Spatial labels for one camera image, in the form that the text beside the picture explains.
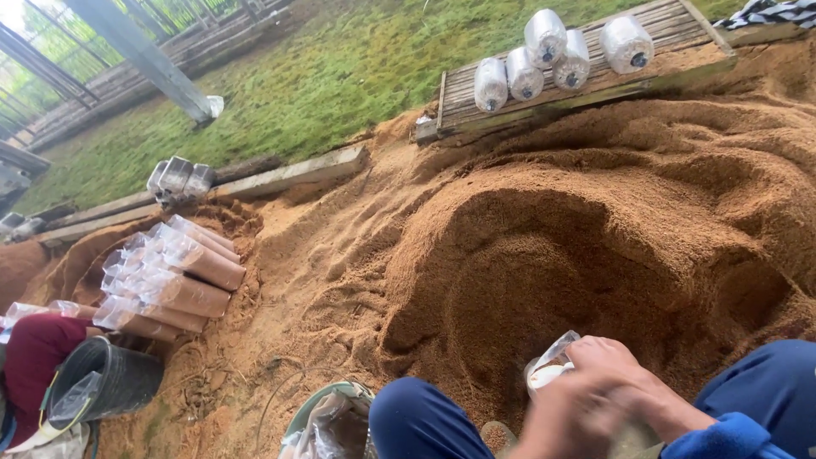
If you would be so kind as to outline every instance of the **blue sleeve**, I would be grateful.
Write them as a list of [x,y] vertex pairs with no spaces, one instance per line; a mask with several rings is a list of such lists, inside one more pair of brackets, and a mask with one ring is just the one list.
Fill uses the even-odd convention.
[[770,442],[770,434],[750,417],[732,412],[706,430],[692,430],[669,444],[662,459],[793,459]]

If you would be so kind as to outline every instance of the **black bucket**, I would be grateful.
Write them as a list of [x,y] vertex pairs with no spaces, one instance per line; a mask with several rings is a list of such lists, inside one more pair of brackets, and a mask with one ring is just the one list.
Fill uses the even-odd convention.
[[73,422],[58,421],[51,423],[52,427],[62,430],[77,422],[139,411],[156,396],[164,365],[152,355],[117,347],[102,336],[85,340],[60,366],[48,398],[48,412],[91,372],[102,377],[99,390],[88,400],[84,412]]

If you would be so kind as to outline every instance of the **person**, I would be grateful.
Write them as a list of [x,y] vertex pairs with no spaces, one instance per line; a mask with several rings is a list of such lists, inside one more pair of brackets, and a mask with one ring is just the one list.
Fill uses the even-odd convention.
[[[763,345],[686,402],[620,342],[585,336],[566,350],[575,371],[534,394],[509,459],[606,457],[639,417],[665,443],[662,459],[816,457],[816,343]],[[380,459],[492,459],[464,410],[413,377],[386,385],[369,415]]]
[[0,452],[14,452],[21,445],[39,446],[48,440],[35,434],[40,428],[40,406],[56,368],[81,342],[102,334],[89,319],[50,313],[26,316],[14,325],[8,343],[0,345]]

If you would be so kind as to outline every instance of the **red shirt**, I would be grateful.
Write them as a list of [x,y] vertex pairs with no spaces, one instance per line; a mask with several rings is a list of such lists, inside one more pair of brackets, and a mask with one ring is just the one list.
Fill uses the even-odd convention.
[[14,405],[17,420],[9,448],[37,433],[40,404],[55,369],[87,338],[87,327],[93,327],[90,320],[34,314],[23,317],[12,328],[3,366],[6,399]]

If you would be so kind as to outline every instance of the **yellow wire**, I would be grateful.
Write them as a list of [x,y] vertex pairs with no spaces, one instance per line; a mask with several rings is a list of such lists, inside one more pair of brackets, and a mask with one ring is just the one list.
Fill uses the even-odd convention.
[[[59,375],[59,374],[60,374],[60,372],[55,372],[55,373],[54,373],[54,379],[52,379],[52,380],[51,380],[51,384],[50,384],[50,385],[48,385],[48,390],[49,390],[49,389],[50,389],[50,388],[51,388],[51,387],[54,385],[54,381],[56,381],[56,377],[57,377],[57,375]],[[74,424],[74,423],[77,421],[77,419],[79,419],[79,417],[80,417],[80,416],[82,416],[83,414],[85,414],[85,410],[87,410],[87,409],[88,409],[88,404],[89,404],[90,402],[91,402],[91,399],[87,399],[87,400],[85,400],[85,403],[82,405],[82,408],[81,408],[81,409],[79,410],[79,412],[77,413],[77,416],[76,416],[76,417],[75,417],[75,418],[74,418],[74,419],[73,419],[73,420],[72,420],[72,421],[71,421],[71,422],[68,424],[68,427],[65,427],[63,430],[60,430],[59,432],[57,432],[57,434],[54,436],[54,438],[56,438],[56,437],[58,437],[58,436],[62,435],[63,433],[65,433],[65,431],[66,431],[66,430],[70,429],[70,428],[71,428],[71,426],[73,426],[73,424]],[[42,410],[42,409],[40,410],[40,421],[39,421],[39,425],[40,425],[40,429],[39,429],[39,430],[42,430],[43,432],[45,432],[45,430],[43,430],[43,429],[42,429],[42,414],[43,414],[44,412],[45,412],[45,410]]]

